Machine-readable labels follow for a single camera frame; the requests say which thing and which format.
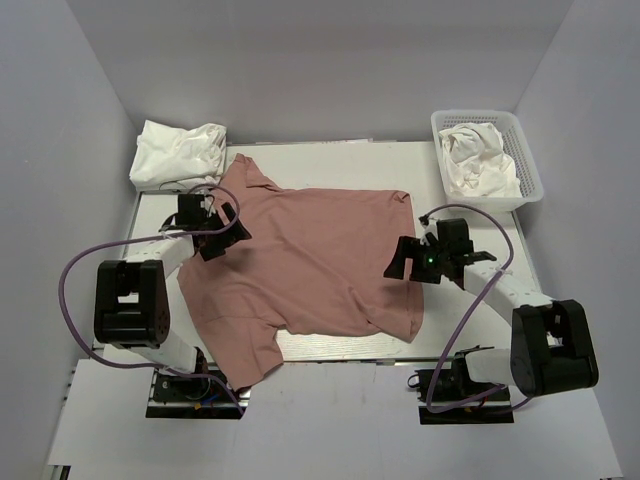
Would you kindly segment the pink t-shirt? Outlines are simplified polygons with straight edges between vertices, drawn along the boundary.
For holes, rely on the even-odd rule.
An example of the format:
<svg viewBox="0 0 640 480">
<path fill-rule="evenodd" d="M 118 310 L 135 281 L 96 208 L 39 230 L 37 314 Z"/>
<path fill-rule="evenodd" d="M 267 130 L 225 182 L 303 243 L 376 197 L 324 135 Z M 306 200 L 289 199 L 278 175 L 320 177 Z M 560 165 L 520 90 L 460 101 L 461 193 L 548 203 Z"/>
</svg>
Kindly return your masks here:
<svg viewBox="0 0 640 480">
<path fill-rule="evenodd" d="M 415 232 L 406 192 L 284 189 L 244 155 L 222 184 L 238 198 L 250 238 L 215 259 L 192 257 L 177 280 L 202 343 L 232 388 L 252 386 L 281 365 L 281 330 L 416 337 L 421 287 L 384 277 L 398 239 Z"/>
</svg>

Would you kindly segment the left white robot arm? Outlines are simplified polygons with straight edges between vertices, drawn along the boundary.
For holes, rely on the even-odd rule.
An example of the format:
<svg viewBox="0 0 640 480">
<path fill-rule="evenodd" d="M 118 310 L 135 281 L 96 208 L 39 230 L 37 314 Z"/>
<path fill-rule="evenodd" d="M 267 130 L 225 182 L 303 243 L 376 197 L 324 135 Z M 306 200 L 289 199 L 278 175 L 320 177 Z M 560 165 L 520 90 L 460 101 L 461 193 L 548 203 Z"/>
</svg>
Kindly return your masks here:
<svg viewBox="0 0 640 480">
<path fill-rule="evenodd" d="M 211 194 L 180 194 L 177 207 L 158 237 L 142 239 L 139 251 L 98 267 L 94 335 L 176 375 L 180 391 L 199 399 L 209 392 L 212 377 L 202 351 L 171 328 L 167 279 L 192 257 L 221 257 L 251 234 L 239 218 L 237 198 L 215 206 Z"/>
</svg>

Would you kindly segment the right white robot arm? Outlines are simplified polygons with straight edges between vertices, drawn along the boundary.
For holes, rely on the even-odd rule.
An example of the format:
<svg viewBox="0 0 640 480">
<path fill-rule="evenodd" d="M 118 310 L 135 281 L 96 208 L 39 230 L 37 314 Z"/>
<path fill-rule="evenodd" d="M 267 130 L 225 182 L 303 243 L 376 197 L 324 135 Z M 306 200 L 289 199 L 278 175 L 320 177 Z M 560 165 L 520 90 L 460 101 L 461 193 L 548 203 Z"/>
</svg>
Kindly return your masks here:
<svg viewBox="0 0 640 480">
<path fill-rule="evenodd" d="M 399 238 L 384 272 L 389 279 L 438 284 L 443 279 L 488 305 L 511 328 L 510 346 L 455 354 L 444 381 L 466 399 L 493 386 L 514 386 L 528 398 L 588 389 L 599 370 L 583 306 L 556 300 L 508 274 L 497 258 L 475 249 L 463 219 L 441 220 L 425 239 Z"/>
</svg>

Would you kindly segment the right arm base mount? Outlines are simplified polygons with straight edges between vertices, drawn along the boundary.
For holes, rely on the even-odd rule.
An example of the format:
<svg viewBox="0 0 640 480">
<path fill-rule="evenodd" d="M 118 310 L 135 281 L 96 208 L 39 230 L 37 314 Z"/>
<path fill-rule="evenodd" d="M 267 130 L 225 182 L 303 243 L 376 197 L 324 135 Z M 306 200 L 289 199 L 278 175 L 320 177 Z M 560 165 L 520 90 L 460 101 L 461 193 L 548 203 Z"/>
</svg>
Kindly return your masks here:
<svg viewBox="0 0 640 480">
<path fill-rule="evenodd" d="M 414 371 L 407 380 L 407 387 L 417 394 L 419 423 L 422 426 L 462 426 L 512 424 L 514 422 L 511 397 L 508 390 L 496 392 L 490 396 L 483 395 L 475 402 L 467 402 L 447 412 L 435 414 L 426 407 L 427 393 L 434 368 L 420 368 Z M 470 380 L 466 364 L 454 360 L 445 365 L 436 380 L 432 403 L 434 406 L 445 406 L 462 401 L 468 397 L 479 395 L 492 387 L 490 383 L 474 383 Z"/>
</svg>

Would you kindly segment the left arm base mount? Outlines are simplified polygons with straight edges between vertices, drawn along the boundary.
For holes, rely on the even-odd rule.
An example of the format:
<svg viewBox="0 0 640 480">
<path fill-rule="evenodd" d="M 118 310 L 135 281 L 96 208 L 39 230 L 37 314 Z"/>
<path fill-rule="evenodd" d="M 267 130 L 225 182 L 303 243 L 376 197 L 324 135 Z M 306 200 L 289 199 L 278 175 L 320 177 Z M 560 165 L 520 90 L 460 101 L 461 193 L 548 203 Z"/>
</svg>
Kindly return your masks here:
<svg viewBox="0 0 640 480">
<path fill-rule="evenodd" d="M 145 417 L 149 419 L 239 420 L 248 407 L 250 391 L 233 391 L 226 376 L 209 364 L 219 379 L 187 379 L 157 372 L 152 377 Z"/>
</svg>

